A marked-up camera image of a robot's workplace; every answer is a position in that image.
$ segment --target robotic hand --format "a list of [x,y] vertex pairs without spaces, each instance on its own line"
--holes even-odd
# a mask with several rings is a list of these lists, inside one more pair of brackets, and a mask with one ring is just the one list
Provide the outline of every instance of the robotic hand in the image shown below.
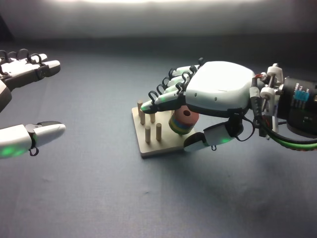
[[[168,73],[168,77],[164,78],[162,84],[157,87],[159,95],[155,91],[149,92],[151,100],[145,102],[141,106],[141,110],[146,114],[152,114],[176,110],[186,105],[189,110],[199,114],[228,118],[227,122],[204,129],[204,133],[197,132],[189,136],[184,142],[185,151],[217,146],[235,138],[239,141],[245,141],[254,134],[256,128],[262,131],[262,136],[271,137],[287,148],[296,149],[295,144],[286,146],[289,145],[286,143],[307,144],[307,142],[285,140],[285,137],[277,134],[279,124],[277,118],[287,119],[288,125],[294,125],[296,123],[292,123],[292,119],[300,111],[299,108],[291,110],[292,106],[297,102],[289,102],[293,97],[291,92],[294,93],[292,87],[297,85],[297,88],[300,89],[298,84],[296,84],[298,82],[296,80],[290,81],[290,79],[285,81],[291,83],[288,83],[288,86],[285,87],[282,69],[276,64],[269,67],[267,73],[255,75],[250,69],[235,63],[224,61],[204,63],[203,59],[200,58],[198,65],[177,69],[172,68]],[[309,101],[306,104],[306,108],[309,109],[310,113],[301,113],[301,117],[298,117],[297,121],[307,117],[308,119],[306,120],[309,120],[311,124],[306,125],[306,131],[311,132],[313,128],[313,137],[317,137],[316,88],[317,86],[309,84],[307,90],[310,90],[310,96],[298,96],[299,100],[305,99]],[[253,109],[255,115],[253,122],[245,117],[248,109]],[[270,117],[272,123],[266,123],[265,117]],[[243,131],[243,119],[252,124],[253,131],[247,139],[240,140],[238,136]],[[299,128],[299,130],[303,131],[304,127],[300,126]],[[311,141],[310,146],[304,146],[305,149],[303,149],[303,146],[300,148],[302,150],[317,148],[317,144],[314,143],[317,143],[317,141]]]
[[[26,58],[19,59],[23,51],[26,52]],[[30,56],[26,49],[21,49],[18,53],[0,53],[4,55],[0,59],[0,112],[11,101],[13,89],[51,77],[60,71],[59,61],[46,61],[47,56],[44,54]],[[19,156],[26,151],[30,151],[31,156],[36,156],[39,146],[60,137],[65,129],[65,125],[57,121],[26,126],[21,124],[0,129],[0,158]]]

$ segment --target gray fabric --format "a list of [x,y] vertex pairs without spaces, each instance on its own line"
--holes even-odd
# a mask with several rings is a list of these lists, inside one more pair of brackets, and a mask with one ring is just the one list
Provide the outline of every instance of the gray fabric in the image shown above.
[[[58,120],[67,131],[37,157],[0,160],[0,237],[317,237],[316,152],[291,151],[256,132],[217,151],[140,157],[131,108],[147,100],[172,66],[194,64],[199,56],[236,62],[244,56],[215,47],[186,57],[181,44],[164,53],[156,44],[125,52],[125,45],[1,45],[45,53],[62,70],[15,89],[0,126]],[[248,47],[245,52],[252,54]],[[255,72],[273,63],[255,58],[244,64]],[[284,72],[315,76],[287,67]],[[196,131],[220,121],[201,116]],[[250,131],[245,123],[241,138]],[[293,136],[286,126],[281,133]]]

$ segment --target wooden board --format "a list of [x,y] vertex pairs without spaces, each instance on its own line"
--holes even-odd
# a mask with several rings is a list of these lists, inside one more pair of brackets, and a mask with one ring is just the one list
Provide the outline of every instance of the wooden board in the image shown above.
[[[138,137],[140,153],[142,157],[158,155],[166,152],[183,150],[184,140],[195,133],[194,129],[187,135],[179,135],[169,128],[168,120],[170,119],[171,111],[158,112],[155,114],[156,121],[151,123],[150,115],[145,115],[145,125],[140,124],[138,108],[132,108],[132,117],[134,121],[135,131]],[[161,141],[156,140],[156,123],[162,124]],[[151,142],[145,142],[145,126],[151,127]]]

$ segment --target black cylinder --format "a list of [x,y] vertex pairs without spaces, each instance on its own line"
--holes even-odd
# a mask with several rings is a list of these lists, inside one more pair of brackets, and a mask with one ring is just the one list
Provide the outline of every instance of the black cylinder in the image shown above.
[[317,82],[287,77],[277,117],[299,131],[317,136]]

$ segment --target stacked rings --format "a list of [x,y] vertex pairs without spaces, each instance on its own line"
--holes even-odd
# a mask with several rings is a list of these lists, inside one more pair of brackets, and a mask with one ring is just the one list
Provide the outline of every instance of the stacked rings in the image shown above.
[[187,106],[182,106],[175,110],[169,119],[169,127],[177,134],[188,134],[199,119],[199,114],[188,109]]

